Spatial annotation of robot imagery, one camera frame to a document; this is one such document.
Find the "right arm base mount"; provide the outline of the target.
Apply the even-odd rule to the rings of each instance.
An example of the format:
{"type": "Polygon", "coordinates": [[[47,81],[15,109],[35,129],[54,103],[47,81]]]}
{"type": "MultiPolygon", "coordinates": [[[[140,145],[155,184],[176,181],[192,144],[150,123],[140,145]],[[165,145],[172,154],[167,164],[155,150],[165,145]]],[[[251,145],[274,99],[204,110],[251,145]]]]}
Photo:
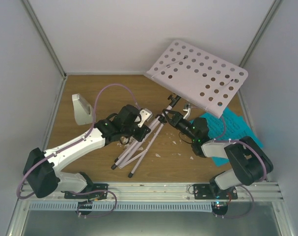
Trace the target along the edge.
{"type": "Polygon", "coordinates": [[[211,201],[212,213],[216,217],[224,217],[232,200],[238,199],[235,187],[221,190],[214,183],[195,183],[187,188],[188,193],[194,195],[195,200],[211,201]]]}

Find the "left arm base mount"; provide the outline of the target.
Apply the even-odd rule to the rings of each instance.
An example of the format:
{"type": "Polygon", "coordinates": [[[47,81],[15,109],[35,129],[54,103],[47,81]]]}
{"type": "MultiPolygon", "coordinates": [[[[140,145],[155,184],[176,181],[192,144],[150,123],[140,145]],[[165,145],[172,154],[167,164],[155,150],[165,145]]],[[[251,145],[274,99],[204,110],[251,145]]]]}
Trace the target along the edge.
{"type": "Polygon", "coordinates": [[[97,200],[107,199],[108,184],[107,183],[93,183],[89,184],[79,194],[74,194],[71,191],[63,191],[65,199],[78,200],[78,210],[83,213],[84,209],[92,209],[92,203],[97,200]]]}

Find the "white metronome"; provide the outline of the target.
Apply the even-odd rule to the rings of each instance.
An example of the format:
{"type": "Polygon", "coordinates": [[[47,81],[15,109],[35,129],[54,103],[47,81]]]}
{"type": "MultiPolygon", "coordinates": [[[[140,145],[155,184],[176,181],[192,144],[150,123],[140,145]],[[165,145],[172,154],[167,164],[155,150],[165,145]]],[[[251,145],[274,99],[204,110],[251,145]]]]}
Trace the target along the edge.
{"type": "Polygon", "coordinates": [[[82,95],[77,93],[72,95],[72,102],[76,124],[91,124],[93,121],[92,106],[87,102],[87,100],[82,95]]]}

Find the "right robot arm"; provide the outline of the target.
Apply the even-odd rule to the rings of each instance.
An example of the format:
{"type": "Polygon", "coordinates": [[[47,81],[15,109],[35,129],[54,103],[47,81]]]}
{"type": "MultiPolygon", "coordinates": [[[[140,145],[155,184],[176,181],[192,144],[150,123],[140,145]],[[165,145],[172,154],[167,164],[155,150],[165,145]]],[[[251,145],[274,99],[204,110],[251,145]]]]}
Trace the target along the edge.
{"type": "Polygon", "coordinates": [[[164,109],[163,115],[167,123],[191,140],[195,155],[229,160],[231,169],[209,181],[209,193],[214,199],[222,198],[227,190],[237,185],[250,186],[263,181],[273,171],[273,163],[250,136],[236,140],[211,139],[205,118],[198,117],[189,122],[180,112],[169,109],[164,109]]]}

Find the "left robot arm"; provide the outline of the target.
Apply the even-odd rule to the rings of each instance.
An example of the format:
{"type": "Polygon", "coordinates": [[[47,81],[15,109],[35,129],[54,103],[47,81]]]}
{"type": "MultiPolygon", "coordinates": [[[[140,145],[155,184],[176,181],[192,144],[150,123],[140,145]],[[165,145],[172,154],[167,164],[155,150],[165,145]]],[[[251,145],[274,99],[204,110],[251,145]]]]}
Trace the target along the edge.
{"type": "Polygon", "coordinates": [[[80,157],[118,142],[122,137],[142,141],[151,131],[145,122],[152,112],[132,106],[124,106],[119,113],[96,122],[92,129],[58,147],[41,151],[35,148],[29,153],[23,174],[38,198],[55,191],[75,192],[86,199],[92,195],[94,183],[86,173],[65,173],[63,169],[80,157]]]}

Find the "pink music stand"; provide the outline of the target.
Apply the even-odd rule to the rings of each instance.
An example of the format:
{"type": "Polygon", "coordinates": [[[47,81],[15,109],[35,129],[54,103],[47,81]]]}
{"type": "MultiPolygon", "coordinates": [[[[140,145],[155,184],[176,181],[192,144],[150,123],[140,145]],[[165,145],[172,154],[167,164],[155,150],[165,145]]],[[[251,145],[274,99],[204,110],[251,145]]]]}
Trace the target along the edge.
{"type": "MultiPolygon", "coordinates": [[[[174,111],[180,99],[221,118],[225,108],[248,77],[248,72],[230,62],[210,54],[182,40],[175,39],[162,53],[145,77],[173,92],[166,109],[174,111]]],[[[142,142],[134,142],[116,160],[115,166],[123,168],[136,161],[128,177],[132,178],[146,153],[165,124],[162,112],[150,123],[153,138],[140,154],[135,154],[142,142]]]]}

